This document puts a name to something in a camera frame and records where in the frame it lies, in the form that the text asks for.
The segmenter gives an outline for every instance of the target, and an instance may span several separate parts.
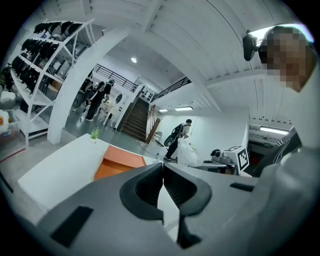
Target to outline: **man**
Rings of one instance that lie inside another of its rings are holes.
[[[173,153],[177,150],[178,148],[178,139],[183,138],[186,139],[188,138],[188,132],[191,126],[192,120],[187,119],[185,122],[179,124],[173,131],[171,136],[174,136],[174,141],[171,143],[169,146],[168,152],[164,157],[165,161],[170,161],[171,156]]]
[[[279,25],[267,32],[258,51],[265,67],[291,88],[283,107],[302,146],[319,148],[320,72],[312,43],[297,28]]]
[[[96,93],[90,99],[91,105],[86,115],[86,120],[93,121],[94,114],[98,110],[103,98],[105,97],[107,100],[110,98],[110,91],[114,84],[114,80],[109,80],[106,84],[104,82],[99,83]]]

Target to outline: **ceiling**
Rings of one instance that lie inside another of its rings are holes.
[[[120,51],[125,53],[125,57],[128,61],[131,61],[131,57],[135,57],[137,59],[137,66],[145,64],[154,67],[154,69],[169,79],[170,84],[184,76],[184,74],[166,58],[148,46],[141,44],[131,36],[128,36],[119,42],[110,50],[110,52],[108,52],[108,55],[116,58],[117,53]]]
[[[187,76],[198,88],[192,102],[199,108],[247,107],[251,122],[290,123],[286,90],[261,74],[257,54],[251,61],[243,57],[247,30],[295,21],[278,1],[49,0],[36,13],[52,21],[94,18],[96,40],[102,28],[130,27],[131,35],[114,50],[136,55],[171,82]]]

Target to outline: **staircase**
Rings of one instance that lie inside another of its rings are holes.
[[[149,103],[138,98],[128,118],[122,127],[122,132],[129,134],[142,142],[146,141]]]

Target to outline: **floor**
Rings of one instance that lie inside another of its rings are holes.
[[[12,144],[9,148],[24,148],[24,137],[22,141],[20,139],[16,141],[15,146]],[[75,136],[65,130],[62,131],[61,142],[57,145],[52,145],[46,136],[41,136],[30,140],[28,149],[0,163],[0,171],[8,185],[13,189],[13,193],[8,190],[3,182],[0,184],[14,212],[25,217],[33,224],[36,224],[46,213],[20,188],[18,180],[44,158],[75,139]]]
[[[97,116],[92,122],[86,121],[82,116],[83,109],[84,107],[80,107],[76,111],[70,111],[65,128],[61,134],[61,142],[57,145],[52,145],[47,141],[46,136],[41,136],[30,140],[29,147],[24,150],[25,137],[22,133],[18,133],[14,141],[6,143],[5,146],[2,146],[0,149],[0,171],[8,185],[13,189],[13,193],[1,182],[0,184],[3,187],[3,191],[14,212],[19,213],[33,224],[36,224],[46,211],[41,209],[41,207],[20,188],[18,180],[28,172],[28,170],[67,143],[99,127],[99,139],[136,154],[156,159],[161,149],[161,146],[155,141],[147,145],[125,133],[115,131],[110,127],[109,120],[105,126],[97,120]],[[49,108],[41,114],[41,117],[46,122],[49,122],[51,111],[52,108]],[[166,226],[166,229],[171,230],[170,226],[171,225]]]

